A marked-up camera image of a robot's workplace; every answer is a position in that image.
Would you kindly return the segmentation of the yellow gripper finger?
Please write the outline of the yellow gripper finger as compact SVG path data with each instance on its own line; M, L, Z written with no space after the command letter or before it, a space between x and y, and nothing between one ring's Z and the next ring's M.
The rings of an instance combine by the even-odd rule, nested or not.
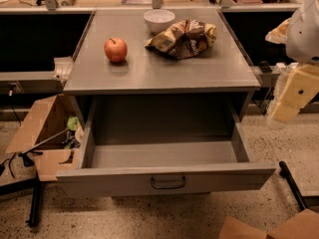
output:
M318 93L318 66L298 65L290 73L282 74L267 108L267 125L272 129L284 128Z
M284 20L276 28L269 31L265 36L265 40L274 44L285 44L290 18Z

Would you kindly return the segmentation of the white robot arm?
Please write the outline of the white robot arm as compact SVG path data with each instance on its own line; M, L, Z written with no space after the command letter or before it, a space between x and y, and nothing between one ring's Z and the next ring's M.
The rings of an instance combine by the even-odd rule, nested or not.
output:
M285 43L286 55L297 63L278 77L266 112L267 125L282 129L319 93L319 0L304 0L266 40Z

